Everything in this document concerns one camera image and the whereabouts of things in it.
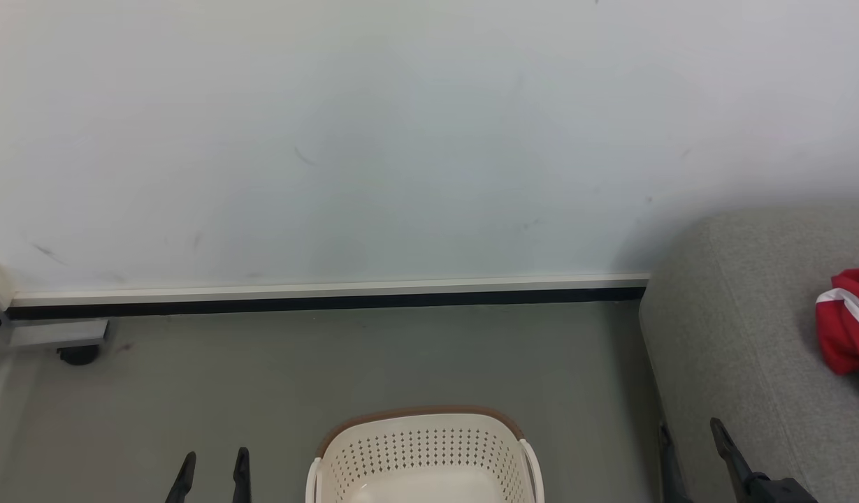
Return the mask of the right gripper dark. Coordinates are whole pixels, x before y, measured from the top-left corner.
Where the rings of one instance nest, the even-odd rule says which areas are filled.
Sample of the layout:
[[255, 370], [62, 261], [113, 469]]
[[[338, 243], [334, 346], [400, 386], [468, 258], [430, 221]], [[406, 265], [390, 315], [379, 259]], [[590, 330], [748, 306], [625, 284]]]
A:
[[[773, 480], [753, 472], [732, 440], [722, 421], [711, 417], [709, 426], [714, 445], [729, 474], [733, 490], [743, 490], [741, 503], [818, 503], [818, 500], [793, 478]], [[664, 422], [658, 427], [662, 503], [693, 503], [679, 471], [677, 451]]]

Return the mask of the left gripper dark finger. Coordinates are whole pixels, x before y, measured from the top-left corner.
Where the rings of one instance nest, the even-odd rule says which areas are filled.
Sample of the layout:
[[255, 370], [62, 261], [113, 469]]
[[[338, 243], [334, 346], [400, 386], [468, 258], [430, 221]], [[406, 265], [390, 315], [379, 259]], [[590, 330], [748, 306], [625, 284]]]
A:
[[235, 486], [231, 503], [252, 503], [250, 452], [247, 448], [238, 449], [232, 479]]
[[185, 456], [179, 474], [176, 476], [165, 503], [185, 503], [187, 494], [192, 490], [195, 477], [196, 453], [189, 452]]

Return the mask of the black caster wheel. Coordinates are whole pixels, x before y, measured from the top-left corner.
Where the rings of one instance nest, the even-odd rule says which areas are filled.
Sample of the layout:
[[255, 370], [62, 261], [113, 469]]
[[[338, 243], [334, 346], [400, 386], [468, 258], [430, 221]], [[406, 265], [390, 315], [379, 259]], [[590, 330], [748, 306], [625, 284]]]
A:
[[57, 353], [62, 362], [72, 366], [84, 366], [93, 363], [101, 354], [102, 346], [76, 346], [58, 348]]

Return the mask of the white and black baseboard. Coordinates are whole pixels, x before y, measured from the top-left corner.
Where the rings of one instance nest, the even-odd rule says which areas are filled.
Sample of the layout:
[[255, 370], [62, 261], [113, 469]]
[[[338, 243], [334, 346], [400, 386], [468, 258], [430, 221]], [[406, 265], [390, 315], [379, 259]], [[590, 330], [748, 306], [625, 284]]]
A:
[[19, 292], [14, 321], [639, 300], [650, 274]]

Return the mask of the grey wheeled furniture base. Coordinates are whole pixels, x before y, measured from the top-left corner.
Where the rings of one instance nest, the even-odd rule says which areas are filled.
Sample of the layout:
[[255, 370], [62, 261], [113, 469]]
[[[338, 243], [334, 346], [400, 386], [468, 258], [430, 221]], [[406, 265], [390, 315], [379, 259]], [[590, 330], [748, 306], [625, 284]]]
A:
[[23, 322], [8, 318], [7, 309], [15, 296], [13, 283], [0, 266], [0, 351], [103, 346], [107, 340], [107, 319], [83, 321]]

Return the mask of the grey fabric sofa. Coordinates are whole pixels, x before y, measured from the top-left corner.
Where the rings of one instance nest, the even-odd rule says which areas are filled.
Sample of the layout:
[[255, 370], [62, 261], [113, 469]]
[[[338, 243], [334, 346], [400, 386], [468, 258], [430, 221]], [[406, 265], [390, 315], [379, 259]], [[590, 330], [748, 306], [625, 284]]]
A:
[[753, 470], [859, 503], [859, 372], [832, 372], [816, 331], [816, 299], [851, 268], [859, 203], [718, 214], [653, 273], [641, 330], [695, 503], [736, 503], [711, 418]]

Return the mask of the cream perforated laundry basket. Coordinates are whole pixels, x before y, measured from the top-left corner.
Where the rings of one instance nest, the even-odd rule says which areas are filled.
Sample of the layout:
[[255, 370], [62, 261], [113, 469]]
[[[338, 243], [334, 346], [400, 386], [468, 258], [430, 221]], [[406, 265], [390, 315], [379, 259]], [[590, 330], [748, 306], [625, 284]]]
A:
[[515, 420], [488, 407], [411, 407], [344, 421], [311, 462], [305, 503], [545, 503]]

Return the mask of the red and white garment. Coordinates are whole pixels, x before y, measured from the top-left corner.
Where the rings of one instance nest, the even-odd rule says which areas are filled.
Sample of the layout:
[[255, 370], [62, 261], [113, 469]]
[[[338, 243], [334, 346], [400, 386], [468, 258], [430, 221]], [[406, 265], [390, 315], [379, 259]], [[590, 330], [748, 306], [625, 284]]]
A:
[[816, 329], [823, 360], [837, 375], [859, 373], [859, 268], [831, 279], [816, 299]]

